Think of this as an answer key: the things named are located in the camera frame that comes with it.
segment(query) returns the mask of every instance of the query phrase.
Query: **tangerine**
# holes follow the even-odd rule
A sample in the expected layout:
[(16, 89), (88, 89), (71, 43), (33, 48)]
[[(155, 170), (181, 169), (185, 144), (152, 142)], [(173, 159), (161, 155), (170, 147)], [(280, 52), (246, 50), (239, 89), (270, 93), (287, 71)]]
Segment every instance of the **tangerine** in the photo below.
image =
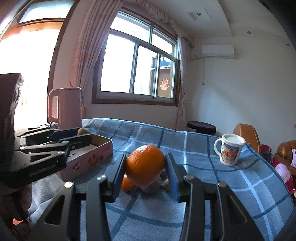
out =
[(129, 192), (133, 189), (133, 187), (134, 184), (132, 184), (128, 177), (124, 175), (121, 183), (121, 190), (124, 192)]
[(137, 186), (151, 185), (165, 167), (163, 152), (152, 145), (134, 150), (126, 161), (126, 175)]

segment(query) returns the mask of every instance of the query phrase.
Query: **silver bolt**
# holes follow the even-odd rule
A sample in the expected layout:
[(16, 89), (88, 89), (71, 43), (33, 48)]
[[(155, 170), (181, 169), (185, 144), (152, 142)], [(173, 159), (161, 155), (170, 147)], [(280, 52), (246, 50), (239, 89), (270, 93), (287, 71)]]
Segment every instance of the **silver bolt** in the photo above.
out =
[(218, 186), (221, 188), (225, 188), (227, 186), (226, 182), (218, 182)]
[(194, 179), (194, 176), (191, 175), (191, 174), (189, 174), (189, 175), (185, 175), (184, 178), (185, 178), (186, 180), (193, 180), (193, 179)]
[(98, 181), (105, 180), (106, 179), (106, 176), (105, 175), (102, 175), (102, 176), (97, 177), (96, 179)]
[(65, 184), (64, 184), (64, 187), (65, 188), (71, 188), (73, 186), (73, 183), (72, 182), (66, 182)]

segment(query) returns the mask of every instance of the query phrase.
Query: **black round stool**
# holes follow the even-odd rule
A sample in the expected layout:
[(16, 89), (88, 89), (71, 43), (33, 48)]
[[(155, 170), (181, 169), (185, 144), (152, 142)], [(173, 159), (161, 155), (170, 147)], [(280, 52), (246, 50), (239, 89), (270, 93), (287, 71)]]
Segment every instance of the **black round stool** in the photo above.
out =
[(188, 121), (187, 127), (195, 129), (195, 132), (208, 135), (215, 135), (217, 130), (215, 126), (201, 121)]

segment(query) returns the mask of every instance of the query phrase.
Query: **pink kettle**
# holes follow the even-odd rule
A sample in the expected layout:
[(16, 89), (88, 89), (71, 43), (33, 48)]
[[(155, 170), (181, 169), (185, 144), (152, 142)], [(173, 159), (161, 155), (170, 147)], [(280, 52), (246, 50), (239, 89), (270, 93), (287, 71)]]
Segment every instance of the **pink kettle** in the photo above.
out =
[[(48, 95), (48, 119), (57, 122), (59, 129), (82, 127), (81, 94), (78, 87), (61, 88), (50, 91)], [(53, 111), (57, 110), (57, 118), (53, 117)]]

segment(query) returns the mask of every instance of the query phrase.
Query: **plaid tablecloth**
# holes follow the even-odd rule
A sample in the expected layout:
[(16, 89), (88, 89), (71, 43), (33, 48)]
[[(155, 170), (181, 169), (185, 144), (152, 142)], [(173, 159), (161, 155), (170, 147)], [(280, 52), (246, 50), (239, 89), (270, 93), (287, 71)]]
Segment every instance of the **plaid tablecloth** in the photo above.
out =
[[(171, 152), (176, 163), (188, 173), (208, 183), (225, 181), (246, 207), (265, 240), (273, 240), (293, 210), (291, 196), (274, 168), (249, 144), (241, 152), (237, 165), (227, 167), (219, 161), (213, 145), (217, 137), (173, 131), (158, 126), (114, 119), (83, 120), (92, 133), (113, 139), (113, 157), (74, 180), (77, 185), (103, 173), (120, 153), (129, 155), (144, 144)], [(29, 221), (34, 225), (63, 182), (52, 175), (33, 184), (33, 202)], [(113, 204), (107, 204), (112, 240), (179, 240), (185, 205), (175, 202), (169, 193), (159, 190), (148, 195), (135, 188), (120, 192)], [(205, 240), (209, 240), (210, 218), (206, 212)], [(81, 213), (81, 240), (86, 240), (85, 203)]]

